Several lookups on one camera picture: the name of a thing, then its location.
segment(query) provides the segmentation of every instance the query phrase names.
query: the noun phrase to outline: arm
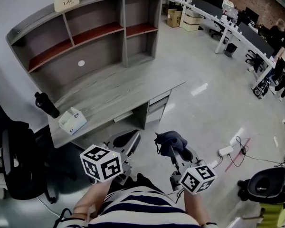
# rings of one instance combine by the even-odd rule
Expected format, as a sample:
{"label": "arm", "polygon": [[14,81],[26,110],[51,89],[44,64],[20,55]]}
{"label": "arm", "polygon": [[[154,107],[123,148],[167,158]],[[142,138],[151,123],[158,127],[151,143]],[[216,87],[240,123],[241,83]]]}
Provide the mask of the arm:
{"label": "arm", "polygon": [[201,226],[209,222],[209,216],[204,208],[201,195],[190,194],[184,190],[186,213],[193,217]]}
{"label": "arm", "polygon": [[275,61],[277,61],[278,59],[281,59],[281,56],[283,54],[283,52],[285,51],[284,47],[281,47],[281,49],[279,50],[279,52],[277,53],[277,55],[275,56]]}
{"label": "arm", "polygon": [[75,205],[72,218],[86,219],[88,210],[93,205],[95,205],[98,212],[108,194],[111,183],[112,180],[92,185],[88,192]]}

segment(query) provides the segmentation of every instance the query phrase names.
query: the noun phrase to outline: desk drawer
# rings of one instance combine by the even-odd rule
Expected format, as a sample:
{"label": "desk drawer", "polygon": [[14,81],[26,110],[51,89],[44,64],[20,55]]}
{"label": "desk drawer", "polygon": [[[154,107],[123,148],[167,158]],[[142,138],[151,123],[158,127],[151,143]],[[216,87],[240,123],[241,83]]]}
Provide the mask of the desk drawer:
{"label": "desk drawer", "polygon": [[170,93],[171,93],[171,90],[169,90],[169,91],[167,91],[167,92],[165,92],[165,93],[163,93],[163,94],[161,94],[161,95],[159,95],[159,96],[153,98],[153,99],[150,101],[150,104],[149,104],[149,105],[152,105],[152,104],[154,104],[155,102],[158,102],[159,100],[165,98],[166,96],[169,96]]}
{"label": "desk drawer", "polygon": [[163,113],[164,108],[165,108],[165,106],[162,106],[161,108],[159,108],[155,112],[152,112],[151,114],[149,114],[147,116],[147,119],[146,119],[146,124],[153,122],[153,121],[159,121],[162,117],[162,113]]}
{"label": "desk drawer", "polygon": [[162,106],[165,106],[166,103],[168,102],[168,98],[169,98],[169,96],[166,96],[165,98],[161,99],[160,101],[155,102],[154,104],[150,105],[149,109],[148,109],[148,113],[154,112],[155,110],[161,108]]}

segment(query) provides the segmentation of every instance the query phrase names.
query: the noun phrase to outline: desk leg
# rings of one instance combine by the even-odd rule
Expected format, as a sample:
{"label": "desk leg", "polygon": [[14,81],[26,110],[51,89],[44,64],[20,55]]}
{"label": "desk leg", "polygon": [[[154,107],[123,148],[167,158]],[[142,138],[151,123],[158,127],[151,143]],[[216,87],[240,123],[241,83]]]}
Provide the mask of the desk leg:
{"label": "desk leg", "polygon": [[227,49],[227,46],[231,43],[232,38],[233,38],[233,33],[231,32],[230,37],[229,37],[229,40],[228,40],[228,42],[226,43],[225,50]]}
{"label": "desk leg", "polygon": [[266,75],[269,73],[270,70],[271,66],[268,66],[266,70],[261,74],[261,76],[257,79],[257,81],[253,84],[251,89],[254,89],[266,77]]}
{"label": "desk leg", "polygon": [[187,8],[186,5],[184,5],[184,7],[182,8],[182,13],[181,13],[181,18],[180,18],[180,28],[182,28],[182,24],[184,22],[184,18],[185,18],[185,14],[186,14],[186,8]]}
{"label": "desk leg", "polygon": [[225,39],[225,37],[226,37],[227,32],[228,32],[228,29],[225,28],[224,33],[223,33],[223,35],[222,35],[222,38],[220,39],[220,41],[219,41],[219,43],[218,43],[218,47],[217,47],[217,49],[215,50],[215,54],[219,53],[219,49],[220,49],[221,46],[223,45],[223,42],[224,42],[224,39]]}

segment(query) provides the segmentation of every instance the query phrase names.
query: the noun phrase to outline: cardboard box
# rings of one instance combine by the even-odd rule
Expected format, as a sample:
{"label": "cardboard box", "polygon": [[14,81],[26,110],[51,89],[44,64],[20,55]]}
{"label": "cardboard box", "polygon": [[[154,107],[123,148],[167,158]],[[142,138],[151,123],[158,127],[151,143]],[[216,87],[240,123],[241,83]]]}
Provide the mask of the cardboard box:
{"label": "cardboard box", "polygon": [[177,9],[169,9],[167,25],[173,28],[180,26],[181,13],[182,11],[177,11]]}
{"label": "cardboard box", "polygon": [[197,25],[197,24],[200,24],[201,17],[193,17],[193,16],[190,16],[188,14],[185,14],[184,21],[190,25]]}
{"label": "cardboard box", "polygon": [[186,22],[183,23],[182,28],[185,29],[186,31],[196,31],[199,29],[200,25],[190,25]]}

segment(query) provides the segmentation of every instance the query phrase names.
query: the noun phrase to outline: table surface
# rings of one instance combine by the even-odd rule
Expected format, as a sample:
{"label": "table surface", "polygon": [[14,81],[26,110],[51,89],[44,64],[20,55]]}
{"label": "table surface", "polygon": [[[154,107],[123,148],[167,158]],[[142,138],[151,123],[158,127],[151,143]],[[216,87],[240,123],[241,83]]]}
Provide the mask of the table surface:
{"label": "table surface", "polygon": [[272,60],[268,59],[266,57],[266,55],[264,55],[257,47],[255,47],[249,40],[247,40],[242,34],[240,34],[234,27],[228,25],[228,24],[224,24],[222,21],[220,21],[217,17],[214,17],[211,14],[206,13],[203,10],[200,10],[198,8],[196,8],[193,5],[190,5],[189,3],[182,1],[182,0],[168,0],[168,1],[172,1],[172,2],[178,2],[182,5],[186,5],[188,8],[190,8],[191,10],[195,11],[196,13],[199,13],[200,15],[215,21],[217,23],[219,23],[220,25],[224,26],[225,28],[227,28],[228,30],[230,30],[235,37],[237,37],[239,40],[241,40],[248,48],[250,48],[252,51],[254,51],[255,53],[259,54],[260,57],[272,68],[275,68],[276,63],[273,62]]}
{"label": "table surface", "polygon": [[183,83],[185,80],[161,56],[131,68],[114,65],[94,72],[80,84],[69,85],[55,103],[61,114],[70,107],[81,111],[87,119],[83,127],[69,135],[59,127],[61,116],[48,116],[54,147],[59,148]]}

